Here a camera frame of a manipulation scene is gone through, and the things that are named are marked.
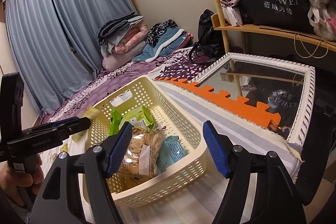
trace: cookie bag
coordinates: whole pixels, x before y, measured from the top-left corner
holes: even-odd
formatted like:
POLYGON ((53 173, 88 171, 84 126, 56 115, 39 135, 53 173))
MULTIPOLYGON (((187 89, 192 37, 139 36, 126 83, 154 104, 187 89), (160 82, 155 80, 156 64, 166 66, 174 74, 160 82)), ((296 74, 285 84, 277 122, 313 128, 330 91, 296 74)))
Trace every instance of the cookie bag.
POLYGON ((118 172, 129 175, 155 177, 156 160, 162 146, 165 124, 150 128, 133 128, 132 139, 118 172))

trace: hand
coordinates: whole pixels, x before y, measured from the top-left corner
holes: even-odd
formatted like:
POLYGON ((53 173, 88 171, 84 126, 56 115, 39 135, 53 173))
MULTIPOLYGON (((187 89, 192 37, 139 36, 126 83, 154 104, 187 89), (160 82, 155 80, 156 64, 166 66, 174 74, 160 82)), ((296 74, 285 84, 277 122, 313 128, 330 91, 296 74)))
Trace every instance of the hand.
POLYGON ((32 191, 37 194, 43 182, 43 172, 41 169, 42 160, 37 157, 37 171, 33 174, 15 173, 10 170, 8 163, 0 171, 0 187, 19 206, 25 206, 17 187, 29 187, 33 185, 32 191))

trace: plastic basket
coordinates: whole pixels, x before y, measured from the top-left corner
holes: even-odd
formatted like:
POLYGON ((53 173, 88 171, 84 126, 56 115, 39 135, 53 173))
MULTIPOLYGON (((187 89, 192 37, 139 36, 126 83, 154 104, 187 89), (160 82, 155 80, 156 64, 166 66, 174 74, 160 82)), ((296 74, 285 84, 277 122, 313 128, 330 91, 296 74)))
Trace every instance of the plastic basket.
MULTIPOLYGON (((108 179, 108 186, 116 205, 126 207, 140 207, 175 192, 201 176, 206 169, 206 143, 202 135, 202 127, 170 99, 148 76, 141 76, 128 85, 112 93, 94 107, 102 113, 92 121, 88 129, 85 151, 109 136, 110 115, 116 108, 122 115, 141 105, 147 106, 155 122, 166 122, 166 136, 178 135, 181 145, 188 153, 187 156, 169 166, 166 172, 152 178, 141 185, 124 190, 118 173, 108 179), (116 101, 121 102, 129 95, 130 99, 117 107, 116 101)), ((85 176, 83 176, 83 195, 89 203, 85 176)))

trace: wooden shelf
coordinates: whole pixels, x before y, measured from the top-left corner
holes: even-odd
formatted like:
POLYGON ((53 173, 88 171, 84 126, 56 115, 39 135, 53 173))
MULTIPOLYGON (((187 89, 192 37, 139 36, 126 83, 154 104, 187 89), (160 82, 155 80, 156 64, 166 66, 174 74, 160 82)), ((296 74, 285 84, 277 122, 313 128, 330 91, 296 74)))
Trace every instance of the wooden shelf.
MULTIPOLYGON (((276 35, 277 37, 285 37, 285 38, 290 38, 290 39, 294 39, 295 34, 299 34, 303 42, 307 42, 307 43, 314 44, 314 45, 318 45, 321 42, 321 38, 313 34, 285 30, 285 29, 274 28, 274 27, 268 27, 268 26, 256 26, 252 24, 245 24, 243 26, 233 27, 231 25, 227 25, 224 27, 220 25, 217 14, 214 14, 211 17, 211 20, 212 20, 212 25, 214 26, 215 30, 262 33, 262 34, 276 35)), ((321 43, 320 47, 327 48, 325 43, 321 43)), ((336 52, 336 42, 328 42, 328 48, 329 50, 336 52)))
POLYGON ((248 66, 246 66, 246 63, 239 61, 235 63, 234 71, 229 69, 226 73, 223 74, 271 79, 300 85, 303 84, 303 80, 305 78, 304 75, 296 75, 296 73, 288 70, 275 69, 253 63, 249 63, 248 66))

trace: finger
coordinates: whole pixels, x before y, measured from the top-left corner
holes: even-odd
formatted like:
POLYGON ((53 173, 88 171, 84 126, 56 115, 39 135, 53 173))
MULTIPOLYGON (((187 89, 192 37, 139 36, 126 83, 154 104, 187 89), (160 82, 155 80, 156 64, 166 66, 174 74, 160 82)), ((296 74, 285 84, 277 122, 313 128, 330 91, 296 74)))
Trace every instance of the finger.
POLYGON ((12 172, 11 176, 13 183, 18 187, 29 187, 33 184, 33 177, 30 174, 12 172))
POLYGON ((37 155, 37 165, 38 165, 38 166, 41 166, 41 165, 42 165, 42 160, 41 160, 40 155, 37 155))
POLYGON ((43 171, 40 166, 38 166, 37 171, 33 173, 33 183, 34 184, 39 184, 43 181, 44 176, 43 176, 43 171))
POLYGON ((42 183, 39 183, 39 184, 34 184, 31 188, 31 191, 33 192, 33 194, 37 195, 39 193, 39 190, 42 186, 42 183))

